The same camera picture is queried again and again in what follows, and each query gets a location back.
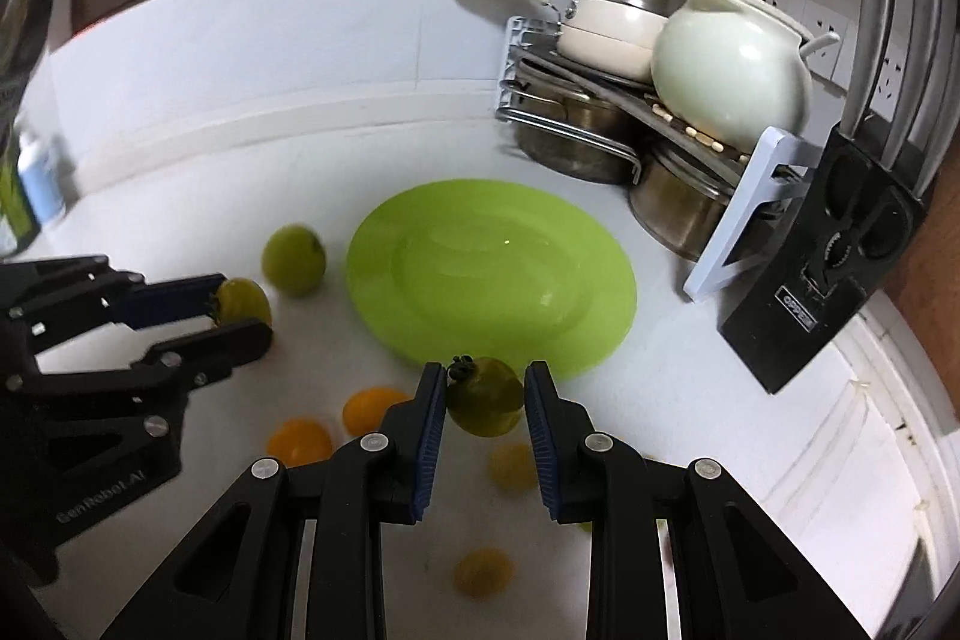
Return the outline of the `green round plate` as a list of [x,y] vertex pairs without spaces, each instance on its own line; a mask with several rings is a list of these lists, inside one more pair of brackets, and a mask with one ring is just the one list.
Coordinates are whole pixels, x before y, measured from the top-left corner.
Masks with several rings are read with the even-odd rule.
[[548,191],[452,179],[400,191],[355,230],[345,262],[364,326],[425,364],[473,357],[558,380],[602,364],[630,333],[630,259],[589,213]]

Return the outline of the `white pump bottle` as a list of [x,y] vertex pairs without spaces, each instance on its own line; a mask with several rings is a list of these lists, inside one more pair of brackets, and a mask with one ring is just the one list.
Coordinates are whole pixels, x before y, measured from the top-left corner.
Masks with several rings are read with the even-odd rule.
[[18,143],[18,174],[34,218],[43,227],[57,223],[67,211],[67,202],[52,152],[28,127],[20,127]]

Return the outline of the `steel pot under rack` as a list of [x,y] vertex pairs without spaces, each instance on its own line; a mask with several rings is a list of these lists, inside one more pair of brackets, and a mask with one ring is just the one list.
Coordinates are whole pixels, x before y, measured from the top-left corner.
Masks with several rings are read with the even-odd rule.
[[664,247],[696,262],[713,236],[734,187],[672,146],[647,158],[628,203],[635,220]]

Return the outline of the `small green apple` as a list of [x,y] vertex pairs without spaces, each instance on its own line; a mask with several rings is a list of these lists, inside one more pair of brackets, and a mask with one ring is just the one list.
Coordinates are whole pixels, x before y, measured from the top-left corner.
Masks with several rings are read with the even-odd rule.
[[306,298],[319,289],[327,271],[327,253],[311,227],[290,224],[270,236],[260,259],[267,281],[290,298]]

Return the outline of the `orange tangerine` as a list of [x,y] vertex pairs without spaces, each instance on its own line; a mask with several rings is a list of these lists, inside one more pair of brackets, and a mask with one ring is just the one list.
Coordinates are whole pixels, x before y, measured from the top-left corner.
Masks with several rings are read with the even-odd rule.
[[270,435],[268,456],[278,459],[286,468],[306,466],[331,458],[334,439],[322,422],[307,417],[288,419]]
[[387,411],[409,401],[409,393],[390,386],[371,386],[356,392],[343,404],[342,422],[350,437],[363,437],[381,427]]
[[452,583],[466,598],[485,601],[505,591],[516,573],[511,557],[498,548],[480,548],[455,564]]

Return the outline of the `grey white pot rack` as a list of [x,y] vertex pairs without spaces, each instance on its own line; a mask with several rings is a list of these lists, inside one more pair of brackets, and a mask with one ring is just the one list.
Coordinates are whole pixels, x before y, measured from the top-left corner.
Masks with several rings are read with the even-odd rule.
[[685,283],[686,297],[697,301],[765,265],[786,236],[809,190],[822,148],[770,127],[757,146],[740,152],[704,135],[669,112],[656,92],[636,81],[576,64],[556,52],[558,26],[513,16],[505,26],[501,80],[519,65],[565,78],[628,113],[638,125],[638,156],[647,163],[659,145],[672,146],[703,169],[734,187],[729,205]]

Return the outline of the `black knife block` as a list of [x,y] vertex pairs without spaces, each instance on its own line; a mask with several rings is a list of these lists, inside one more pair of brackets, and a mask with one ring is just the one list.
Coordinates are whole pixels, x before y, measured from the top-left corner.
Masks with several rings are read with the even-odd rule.
[[833,130],[799,213],[719,333],[770,395],[811,364],[880,287],[928,216],[914,195],[923,156],[880,164],[889,124],[871,113],[853,138]]

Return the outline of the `green dish soap bottle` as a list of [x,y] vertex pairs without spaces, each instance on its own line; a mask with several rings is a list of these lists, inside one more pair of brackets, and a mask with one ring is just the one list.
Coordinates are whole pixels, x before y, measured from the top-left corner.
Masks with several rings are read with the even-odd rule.
[[14,146],[8,145],[2,152],[0,167],[0,255],[9,259],[26,250],[39,234],[37,224],[25,190],[21,185],[20,172],[14,160]]

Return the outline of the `tan longan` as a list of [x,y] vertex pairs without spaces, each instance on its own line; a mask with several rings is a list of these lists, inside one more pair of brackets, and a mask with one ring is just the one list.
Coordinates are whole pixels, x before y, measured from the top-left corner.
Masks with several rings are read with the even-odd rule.
[[523,495],[537,487],[534,453],[525,443],[506,443],[488,457],[488,477],[505,495]]

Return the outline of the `white ceramic kettle pot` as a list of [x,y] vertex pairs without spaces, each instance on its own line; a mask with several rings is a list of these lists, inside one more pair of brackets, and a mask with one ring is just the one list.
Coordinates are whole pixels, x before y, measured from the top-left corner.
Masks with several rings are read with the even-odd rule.
[[766,128],[802,131],[812,101],[805,58],[839,41],[761,0],[685,0],[654,44],[652,84],[672,115],[748,152]]

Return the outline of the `steel pan under rack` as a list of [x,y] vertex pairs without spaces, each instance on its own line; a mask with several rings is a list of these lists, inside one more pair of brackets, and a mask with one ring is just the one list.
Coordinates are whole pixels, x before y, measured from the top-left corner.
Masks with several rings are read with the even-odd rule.
[[532,161],[581,181],[636,185],[640,181],[638,125],[628,113],[578,85],[519,65],[500,81],[496,117]]

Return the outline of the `brown wooden cutting board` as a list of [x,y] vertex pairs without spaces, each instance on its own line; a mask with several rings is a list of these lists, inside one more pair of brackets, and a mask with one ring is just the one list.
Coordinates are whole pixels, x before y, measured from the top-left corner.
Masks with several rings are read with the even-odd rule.
[[958,187],[935,186],[931,211],[885,283],[958,409]]

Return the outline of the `black kitchen scissors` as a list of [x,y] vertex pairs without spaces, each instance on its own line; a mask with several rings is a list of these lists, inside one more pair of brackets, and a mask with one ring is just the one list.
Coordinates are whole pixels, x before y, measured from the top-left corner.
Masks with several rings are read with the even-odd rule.
[[823,299],[841,287],[874,289],[913,232],[910,198],[887,170],[853,151],[833,159],[818,196],[818,237],[805,278]]

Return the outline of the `small green tomato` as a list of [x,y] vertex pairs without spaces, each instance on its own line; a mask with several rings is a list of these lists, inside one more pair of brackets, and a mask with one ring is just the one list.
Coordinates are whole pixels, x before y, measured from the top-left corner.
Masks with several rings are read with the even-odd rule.
[[213,296],[213,321],[218,326],[257,320],[272,325],[272,307],[267,294],[247,278],[231,278],[218,286]]
[[524,386],[500,359],[455,356],[448,367],[446,408],[467,434],[501,437],[523,415]]

